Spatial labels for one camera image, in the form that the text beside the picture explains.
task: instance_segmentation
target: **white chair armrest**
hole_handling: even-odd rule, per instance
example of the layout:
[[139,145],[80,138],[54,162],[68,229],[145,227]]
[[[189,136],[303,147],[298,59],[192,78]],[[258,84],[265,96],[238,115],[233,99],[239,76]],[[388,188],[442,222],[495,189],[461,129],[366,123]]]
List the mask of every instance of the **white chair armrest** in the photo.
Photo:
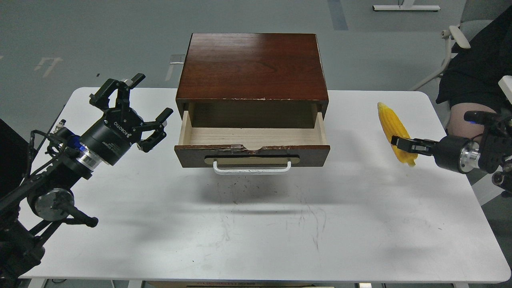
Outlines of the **white chair armrest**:
[[507,96],[508,101],[512,103],[512,76],[503,76],[503,78],[498,81],[498,84],[501,90],[503,90],[503,93],[505,93],[505,96]]
[[450,26],[449,29],[450,29],[450,34],[453,36],[453,39],[459,45],[460,48],[462,48],[462,49],[471,48],[469,41],[467,41],[466,36],[464,36],[464,33],[462,33],[462,31],[460,31],[459,27]]

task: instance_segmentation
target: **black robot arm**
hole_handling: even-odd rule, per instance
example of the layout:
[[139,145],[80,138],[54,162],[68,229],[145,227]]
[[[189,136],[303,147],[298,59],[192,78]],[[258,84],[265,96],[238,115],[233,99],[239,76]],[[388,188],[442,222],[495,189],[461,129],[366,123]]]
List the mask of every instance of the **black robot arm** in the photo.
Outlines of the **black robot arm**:
[[[130,107],[130,90],[144,78],[139,73],[127,81],[108,79],[90,96],[90,104],[101,109],[103,116],[82,136],[64,127],[64,120],[53,133],[31,133],[25,179],[0,199],[0,287],[15,286],[20,275],[40,264],[45,253],[43,244],[61,224],[98,224],[97,218],[74,205],[71,187],[80,178],[89,179],[101,162],[114,165],[134,143],[148,152],[165,138],[164,126],[172,109],[165,108],[155,121],[144,122]],[[109,96],[116,90],[116,104],[110,108]],[[142,132],[151,130],[153,134],[142,140]],[[49,140],[47,153],[52,159],[30,174],[36,132]],[[18,221],[19,204],[24,198],[34,214],[42,218],[29,230]]]
[[[437,166],[459,173],[480,169],[493,175],[493,183],[512,192],[512,118],[495,113],[468,111],[464,120],[484,125],[480,143],[448,135],[439,142],[393,136],[391,144],[409,153],[434,156]],[[501,166],[503,172],[495,172]]]

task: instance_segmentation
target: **yellow corn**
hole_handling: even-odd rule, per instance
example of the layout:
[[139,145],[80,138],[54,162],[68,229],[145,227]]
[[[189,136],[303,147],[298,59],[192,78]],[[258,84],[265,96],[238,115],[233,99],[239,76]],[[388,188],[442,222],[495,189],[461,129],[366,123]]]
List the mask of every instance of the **yellow corn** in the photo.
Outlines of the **yellow corn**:
[[[377,109],[379,111],[380,125],[389,143],[391,143],[391,137],[393,135],[402,138],[411,138],[400,119],[398,119],[398,116],[396,116],[395,111],[382,102],[377,103]],[[393,152],[395,152],[398,161],[407,163],[411,167],[416,164],[414,163],[414,159],[418,157],[418,154],[400,150],[394,145],[391,145],[391,148],[393,148]]]

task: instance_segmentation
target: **white table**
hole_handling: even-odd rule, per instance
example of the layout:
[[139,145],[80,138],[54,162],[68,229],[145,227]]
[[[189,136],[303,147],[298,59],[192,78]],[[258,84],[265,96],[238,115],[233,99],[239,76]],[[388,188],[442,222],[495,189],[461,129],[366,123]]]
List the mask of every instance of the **white table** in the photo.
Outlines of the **white table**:
[[[60,118],[77,134],[101,116],[80,88]],[[146,121],[175,111],[176,89],[132,91]],[[300,282],[501,282],[510,268],[466,177],[419,156],[395,158],[377,102],[412,137],[439,140],[441,124],[421,92],[329,91],[331,151],[324,167],[280,176],[220,176],[181,168],[173,151],[181,119],[149,153],[131,148],[74,187],[96,228],[63,225],[42,264],[24,278],[292,280]],[[38,156],[34,167],[46,158]],[[37,223],[27,206],[20,220]]]

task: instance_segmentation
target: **drawer handle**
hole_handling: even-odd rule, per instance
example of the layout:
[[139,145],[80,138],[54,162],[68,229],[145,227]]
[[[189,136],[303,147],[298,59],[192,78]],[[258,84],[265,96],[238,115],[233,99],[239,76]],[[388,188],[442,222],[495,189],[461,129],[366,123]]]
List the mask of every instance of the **drawer handle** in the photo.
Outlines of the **drawer handle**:
[[291,161],[288,160],[286,168],[282,169],[219,169],[217,160],[214,160],[215,173],[219,175],[279,175],[290,171]]

